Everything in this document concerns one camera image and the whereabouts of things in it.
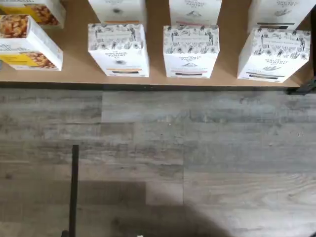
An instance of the metal stand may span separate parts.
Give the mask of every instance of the metal stand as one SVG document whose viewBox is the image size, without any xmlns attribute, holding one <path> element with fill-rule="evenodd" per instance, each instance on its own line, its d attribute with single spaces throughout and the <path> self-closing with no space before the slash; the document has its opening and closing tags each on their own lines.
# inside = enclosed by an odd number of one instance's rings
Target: metal stand
<svg viewBox="0 0 316 237">
<path fill-rule="evenodd" d="M 312 46 L 313 46 L 313 68 L 314 77 L 311 81 L 303 84 L 298 89 L 288 89 L 289 95 L 306 95 L 316 89 L 316 6 L 311 11 L 311 26 L 312 26 Z"/>
<path fill-rule="evenodd" d="M 69 227 L 61 233 L 61 237 L 76 237 L 76 214 L 78 195 L 79 145 L 73 145 L 71 174 L 71 192 L 69 205 Z"/>
</svg>

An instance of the tan shelf surface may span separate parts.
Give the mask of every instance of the tan shelf surface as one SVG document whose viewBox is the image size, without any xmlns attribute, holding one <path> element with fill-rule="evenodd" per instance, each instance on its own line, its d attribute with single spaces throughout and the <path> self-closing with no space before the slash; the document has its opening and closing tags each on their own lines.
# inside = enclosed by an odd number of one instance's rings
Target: tan shelf surface
<svg viewBox="0 0 316 237">
<path fill-rule="evenodd" d="M 313 71 L 310 62 L 285 83 L 237 79 L 238 56 L 247 38 L 249 5 L 250 0 L 223 0 L 219 18 L 221 52 L 211 79 L 177 79 L 165 76 L 162 27 L 170 24 L 168 0 L 147 1 L 150 77 L 105 76 L 87 52 L 87 24 L 96 23 L 98 20 L 87 0 L 69 0 L 66 3 L 65 29 L 48 31 L 48 34 L 64 51 L 63 70 L 61 72 L 16 71 L 5 65 L 0 72 L 0 81 L 296 87 L 311 79 Z M 308 24 L 302 24 L 301 27 L 306 29 Z"/>
</svg>

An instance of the floor plank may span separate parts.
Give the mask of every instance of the floor plank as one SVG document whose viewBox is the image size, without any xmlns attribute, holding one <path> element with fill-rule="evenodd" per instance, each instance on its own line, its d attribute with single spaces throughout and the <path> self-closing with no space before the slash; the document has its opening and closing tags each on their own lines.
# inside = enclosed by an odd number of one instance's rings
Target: floor plank
<svg viewBox="0 0 316 237">
<path fill-rule="evenodd" d="M 315 173 L 312 123 L 202 124 L 185 127 L 184 165 L 200 172 Z"/>
<path fill-rule="evenodd" d="M 0 124 L 101 122 L 98 91 L 1 89 Z"/>
<path fill-rule="evenodd" d="M 184 203 L 226 208 L 311 210 L 316 176 L 184 172 Z"/>
<path fill-rule="evenodd" d="M 284 92 L 103 92 L 103 122 L 315 122 L 314 95 Z"/>
</svg>

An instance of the product box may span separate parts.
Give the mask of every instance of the product box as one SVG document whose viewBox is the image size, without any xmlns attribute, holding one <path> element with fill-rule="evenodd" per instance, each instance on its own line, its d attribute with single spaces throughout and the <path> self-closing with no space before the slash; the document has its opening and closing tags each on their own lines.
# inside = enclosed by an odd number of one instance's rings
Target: product box
<svg viewBox="0 0 316 237">
<path fill-rule="evenodd" d="M 43 28 L 64 28 L 66 10 L 59 0 L 0 0 L 0 15 L 25 14 Z"/>
<path fill-rule="evenodd" d="M 210 78 L 218 53 L 218 26 L 165 26 L 163 56 L 167 77 Z"/>
<path fill-rule="evenodd" d="M 149 58 L 141 24 L 89 24 L 88 51 L 107 76 L 149 77 Z"/>
<path fill-rule="evenodd" d="M 222 0 L 169 0 L 171 25 L 217 25 Z"/>
<path fill-rule="evenodd" d="M 316 0 L 252 0 L 248 32 L 254 27 L 296 30 Z"/>
<path fill-rule="evenodd" d="M 311 32 L 254 28 L 239 56 L 238 78 L 284 82 L 310 58 Z"/>
<path fill-rule="evenodd" d="M 30 15 L 0 15 L 0 60 L 17 70 L 60 71 L 63 51 Z"/>
<path fill-rule="evenodd" d="M 101 23 L 143 24 L 146 29 L 145 0 L 89 0 Z"/>
</svg>

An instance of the wood-look floor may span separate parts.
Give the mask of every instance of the wood-look floor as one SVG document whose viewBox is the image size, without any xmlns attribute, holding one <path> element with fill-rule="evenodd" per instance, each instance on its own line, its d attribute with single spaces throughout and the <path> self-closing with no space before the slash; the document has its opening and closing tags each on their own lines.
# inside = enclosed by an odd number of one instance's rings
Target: wood-look floor
<svg viewBox="0 0 316 237">
<path fill-rule="evenodd" d="M 309 237 L 316 95 L 0 89 L 0 237 Z"/>
</svg>

